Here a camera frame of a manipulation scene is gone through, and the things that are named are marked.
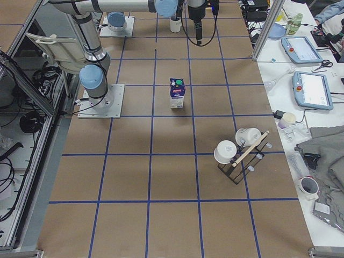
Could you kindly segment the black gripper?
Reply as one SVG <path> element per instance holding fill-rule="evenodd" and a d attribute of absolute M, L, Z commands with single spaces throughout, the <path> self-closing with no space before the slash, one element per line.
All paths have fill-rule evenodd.
<path fill-rule="evenodd" d="M 195 25 L 196 45 L 202 44 L 203 28 L 202 19 L 205 17 L 206 8 L 211 8 L 214 16 L 218 15 L 219 12 L 219 1 L 218 0 L 189 0 L 188 15 Z"/>

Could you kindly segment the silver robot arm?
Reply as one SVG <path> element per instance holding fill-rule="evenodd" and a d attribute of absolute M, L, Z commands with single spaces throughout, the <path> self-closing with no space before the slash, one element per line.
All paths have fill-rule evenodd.
<path fill-rule="evenodd" d="M 103 49 L 92 13 L 103 12 L 150 12 L 157 13 L 165 18 L 176 15 L 182 18 L 185 1 L 49 1 L 57 10 L 65 13 L 73 21 L 79 43 L 84 49 L 84 56 L 90 63 L 98 63 L 103 69 L 105 77 L 110 65 L 110 57 Z M 206 8 L 211 8 L 214 15 L 214 31 L 217 28 L 219 1 L 186 1 L 189 18 L 193 21 L 196 42 L 192 44 L 204 47 L 202 44 L 202 19 L 205 17 Z"/>
<path fill-rule="evenodd" d="M 123 12 L 108 12 L 107 26 L 112 31 L 122 31 L 127 27 L 126 16 Z"/>

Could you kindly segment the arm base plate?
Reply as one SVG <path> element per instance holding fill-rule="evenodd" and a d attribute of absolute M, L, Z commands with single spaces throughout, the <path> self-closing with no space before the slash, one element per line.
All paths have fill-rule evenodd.
<path fill-rule="evenodd" d="M 108 17 L 105 16 L 103 22 L 100 26 L 99 36 L 101 38 L 124 38 L 124 37 L 132 37 L 133 35 L 133 28 L 134 28 L 134 21 L 135 17 L 133 16 L 126 16 L 125 22 L 123 26 L 113 26 L 111 23 L 108 22 Z"/>
<path fill-rule="evenodd" d="M 87 98 L 87 100 L 81 102 L 79 112 L 77 113 L 78 118 L 119 119 L 123 106 L 124 91 L 124 84 L 110 84 L 104 99 L 100 98 L 96 101 L 95 99 L 89 98 L 87 91 L 84 90 L 83 98 Z"/>

